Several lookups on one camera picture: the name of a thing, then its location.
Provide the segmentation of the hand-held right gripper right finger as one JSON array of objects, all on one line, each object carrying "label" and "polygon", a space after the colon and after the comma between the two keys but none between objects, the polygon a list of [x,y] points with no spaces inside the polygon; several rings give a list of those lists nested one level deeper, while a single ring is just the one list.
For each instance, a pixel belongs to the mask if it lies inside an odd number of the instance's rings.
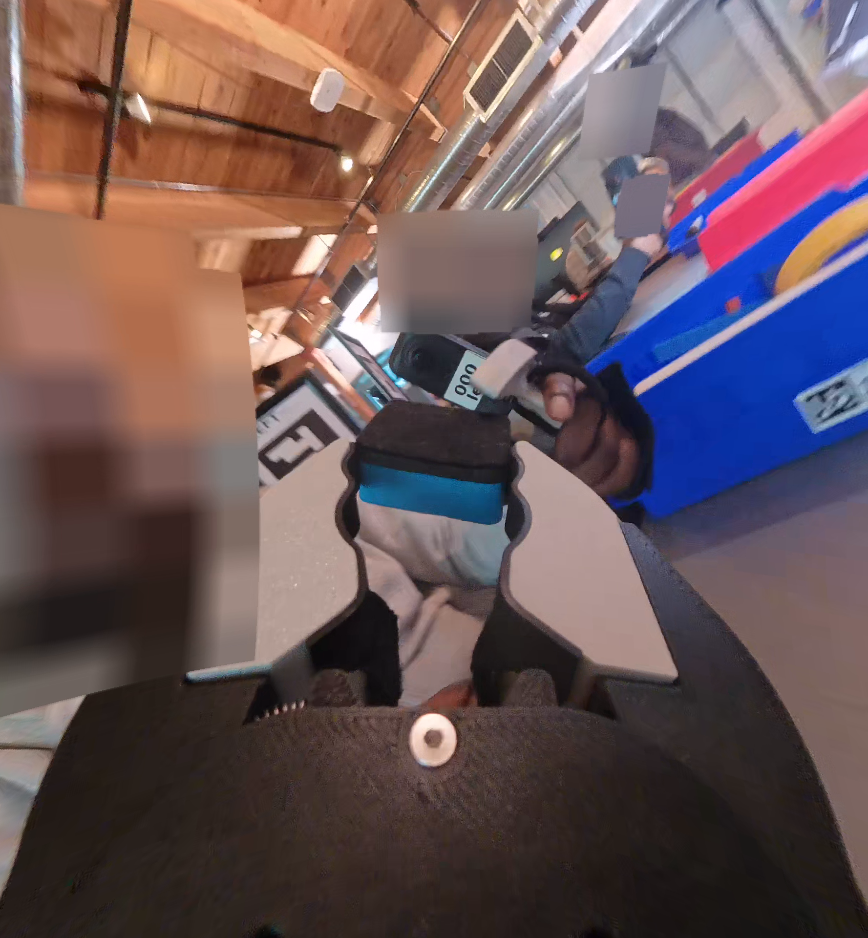
[{"label": "hand-held right gripper right finger", "polygon": [[507,553],[512,603],[592,674],[674,683],[677,665],[615,512],[532,444],[512,452],[525,516]]}]

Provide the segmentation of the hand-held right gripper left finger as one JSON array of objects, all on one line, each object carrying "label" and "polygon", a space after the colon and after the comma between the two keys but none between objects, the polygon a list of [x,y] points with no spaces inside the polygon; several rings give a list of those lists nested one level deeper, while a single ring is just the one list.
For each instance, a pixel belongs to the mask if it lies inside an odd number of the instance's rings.
[{"label": "hand-held right gripper left finger", "polygon": [[313,645],[354,613],[367,593],[365,562],[347,526],[357,489],[348,469],[352,448],[335,440],[260,488],[254,657],[189,672],[187,683],[244,677],[310,682]]}]

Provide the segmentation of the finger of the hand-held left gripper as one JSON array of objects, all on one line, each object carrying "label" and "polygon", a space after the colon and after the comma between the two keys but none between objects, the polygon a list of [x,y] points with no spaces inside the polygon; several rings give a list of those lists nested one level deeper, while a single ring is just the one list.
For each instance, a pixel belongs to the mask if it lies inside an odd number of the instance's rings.
[{"label": "finger of the hand-held left gripper", "polygon": [[524,341],[504,341],[474,371],[472,385],[492,400],[535,402],[538,397],[529,383],[529,374],[537,356],[537,350]]}]

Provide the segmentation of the light blue block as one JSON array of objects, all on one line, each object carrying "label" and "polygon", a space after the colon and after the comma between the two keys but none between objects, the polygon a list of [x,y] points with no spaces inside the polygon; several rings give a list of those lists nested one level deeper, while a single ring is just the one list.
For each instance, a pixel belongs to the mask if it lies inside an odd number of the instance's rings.
[{"label": "light blue block", "polygon": [[503,518],[507,416],[395,401],[360,433],[353,458],[367,504],[485,525]]}]

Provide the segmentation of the blue plastic bin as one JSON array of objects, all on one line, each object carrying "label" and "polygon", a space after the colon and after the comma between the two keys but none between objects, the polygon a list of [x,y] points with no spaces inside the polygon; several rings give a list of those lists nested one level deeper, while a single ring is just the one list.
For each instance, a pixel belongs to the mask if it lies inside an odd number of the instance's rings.
[{"label": "blue plastic bin", "polygon": [[[790,252],[868,194],[868,176],[820,196],[752,248],[702,277],[589,366],[619,364],[635,385],[759,309]],[[740,297],[741,312],[724,314]],[[654,425],[656,518],[705,501],[868,429],[868,257],[637,398]]]}]

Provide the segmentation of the yellow tape roll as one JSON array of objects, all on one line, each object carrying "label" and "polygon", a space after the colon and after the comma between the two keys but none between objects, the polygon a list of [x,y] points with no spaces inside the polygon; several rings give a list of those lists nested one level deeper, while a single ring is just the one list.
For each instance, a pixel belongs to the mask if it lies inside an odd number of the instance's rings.
[{"label": "yellow tape roll", "polygon": [[774,295],[815,275],[847,248],[868,237],[868,194],[845,205],[812,229],[785,259]]}]

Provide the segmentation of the person's left hand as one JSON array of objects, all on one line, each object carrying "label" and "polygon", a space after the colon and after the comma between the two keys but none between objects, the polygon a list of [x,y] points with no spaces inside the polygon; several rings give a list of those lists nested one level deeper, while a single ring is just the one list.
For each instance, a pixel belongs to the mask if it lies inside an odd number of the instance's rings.
[{"label": "person's left hand", "polygon": [[559,423],[556,462],[603,498],[626,494],[642,463],[637,439],[576,378],[553,372],[541,387],[545,413]]}]

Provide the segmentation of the black overhead pole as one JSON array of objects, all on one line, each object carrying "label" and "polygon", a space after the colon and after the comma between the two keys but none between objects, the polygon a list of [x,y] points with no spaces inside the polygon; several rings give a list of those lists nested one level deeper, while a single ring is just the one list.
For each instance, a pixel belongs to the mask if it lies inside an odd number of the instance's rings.
[{"label": "black overhead pole", "polygon": [[356,338],[330,326],[322,350],[374,412],[392,402],[406,400],[393,377]]}]

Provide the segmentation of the red plastic bin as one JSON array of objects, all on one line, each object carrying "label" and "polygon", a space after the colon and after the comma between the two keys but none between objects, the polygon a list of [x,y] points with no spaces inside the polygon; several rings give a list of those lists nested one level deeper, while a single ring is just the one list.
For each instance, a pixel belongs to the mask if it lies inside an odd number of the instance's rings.
[{"label": "red plastic bin", "polygon": [[677,193],[675,216],[684,217],[701,205],[722,185],[739,176],[756,158],[764,153],[760,131],[755,130],[715,158],[709,167]]},{"label": "red plastic bin", "polygon": [[714,272],[812,205],[868,176],[868,89],[714,209],[699,246]]}]

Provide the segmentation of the white ceiling air vent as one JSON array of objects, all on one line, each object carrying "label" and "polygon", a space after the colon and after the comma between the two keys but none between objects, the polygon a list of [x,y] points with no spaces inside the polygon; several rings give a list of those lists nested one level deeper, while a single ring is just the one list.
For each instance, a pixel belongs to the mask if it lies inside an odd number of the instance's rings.
[{"label": "white ceiling air vent", "polygon": [[486,123],[542,46],[538,29],[518,9],[463,91],[465,105]]}]

